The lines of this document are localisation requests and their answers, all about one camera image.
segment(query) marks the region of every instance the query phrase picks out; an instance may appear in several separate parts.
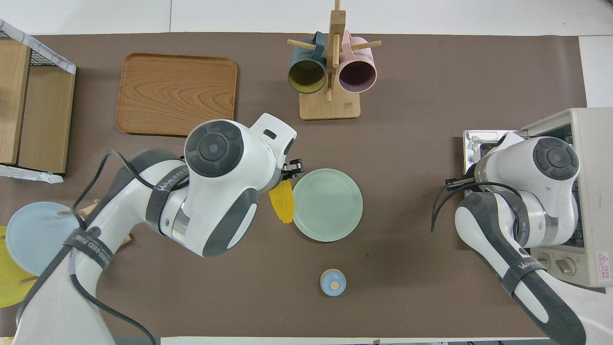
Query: mug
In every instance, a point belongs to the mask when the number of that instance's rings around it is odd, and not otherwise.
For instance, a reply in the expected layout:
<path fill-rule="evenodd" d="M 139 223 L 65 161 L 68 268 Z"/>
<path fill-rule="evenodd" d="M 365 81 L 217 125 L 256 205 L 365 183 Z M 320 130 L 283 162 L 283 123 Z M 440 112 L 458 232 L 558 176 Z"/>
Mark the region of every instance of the mug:
<path fill-rule="evenodd" d="M 294 47 L 287 81 L 300 93 L 315 93 L 326 83 L 324 34 L 318 31 L 312 40 L 304 42 L 315 45 L 315 50 Z"/>
<path fill-rule="evenodd" d="M 348 30 L 343 33 L 343 52 L 338 57 L 338 83 L 348 92 L 364 92 L 377 80 L 372 49 L 351 50 L 352 45 L 366 42 L 361 37 L 351 37 Z"/>

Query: warning label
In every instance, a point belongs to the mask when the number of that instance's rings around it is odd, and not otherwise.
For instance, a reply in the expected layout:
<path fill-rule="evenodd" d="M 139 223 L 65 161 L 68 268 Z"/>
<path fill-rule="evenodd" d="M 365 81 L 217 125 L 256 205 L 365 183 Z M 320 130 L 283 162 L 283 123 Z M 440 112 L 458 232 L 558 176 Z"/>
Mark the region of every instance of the warning label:
<path fill-rule="evenodd" d="M 598 278 L 601 281 L 611 280 L 611 264 L 609 261 L 609 252 L 596 253 L 596 262 L 598 263 Z"/>

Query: small blue disc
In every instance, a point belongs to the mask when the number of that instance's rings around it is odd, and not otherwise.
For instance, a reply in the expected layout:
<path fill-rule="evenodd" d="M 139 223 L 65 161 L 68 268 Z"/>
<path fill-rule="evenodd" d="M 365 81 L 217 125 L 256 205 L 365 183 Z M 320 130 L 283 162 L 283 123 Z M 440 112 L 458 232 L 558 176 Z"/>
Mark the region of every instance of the small blue disc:
<path fill-rule="evenodd" d="M 339 296 L 347 287 L 343 273 L 335 268 L 326 270 L 319 280 L 321 290 L 328 296 Z"/>

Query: mug rack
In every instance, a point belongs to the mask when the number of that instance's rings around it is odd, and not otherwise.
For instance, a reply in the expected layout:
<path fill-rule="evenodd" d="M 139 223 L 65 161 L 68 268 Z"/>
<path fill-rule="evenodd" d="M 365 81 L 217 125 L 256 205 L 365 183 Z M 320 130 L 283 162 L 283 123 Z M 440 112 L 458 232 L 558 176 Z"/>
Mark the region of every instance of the mug rack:
<path fill-rule="evenodd" d="M 330 29 L 324 51 L 326 60 L 326 85 L 316 93 L 299 94 L 300 118 L 302 120 L 328 120 L 356 118 L 360 115 L 360 94 L 348 92 L 338 82 L 338 60 L 341 51 L 341 39 L 345 31 L 344 10 L 340 9 L 340 0 L 335 0 L 330 13 Z M 315 49 L 315 45 L 288 39 L 287 44 L 296 47 Z M 351 50 L 379 47 L 381 41 L 352 45 Z"/>

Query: brown table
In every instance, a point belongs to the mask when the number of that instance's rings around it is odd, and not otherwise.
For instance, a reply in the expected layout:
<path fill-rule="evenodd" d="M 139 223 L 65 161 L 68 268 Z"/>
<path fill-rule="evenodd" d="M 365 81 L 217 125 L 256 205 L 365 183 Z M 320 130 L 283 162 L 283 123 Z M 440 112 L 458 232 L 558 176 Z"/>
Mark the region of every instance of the brown table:
<path fill-rule="evenodd" d="M 364 214 L 347 238 L 308 240 L 282 224 L 262 195 L 240 245 L 203 259 L 145 226 L 117 253 L 99 298 L 155 336 L 520 337 L 543 336 L 456 235 L 459 198 L 429 233 L 430 208 L 446 178 L 462 172 L 462 130 L 520 128 L 585 107 L 576 37 L 364 35 L 381 39 L 377 84 L 354 120 L 305 122 L 287 84 L 288 38 L 309 35 L 170 33 L 44 36 L 78 66 L 65 183 L 0 177 L 0 224 L 36 201 L 71 204 L 104 152 L 152 147 L 181 154 L 182 138 L 133 136 L 115 125 L 123 59 L 130 53 L 229 57 L 238 65 L 237 121 L 263 112 L 298 132 L 289 157 L 306 170 L 339 169 L 362 191 Z M 109 164 L 83 203 L 100 198 Z M 319 276 L 341 269 L 348 288 L 327 298 Z M 16 308 L 2 310 L 0 335 Z M 141 336 L 105 318 L 115 336 Z"/>

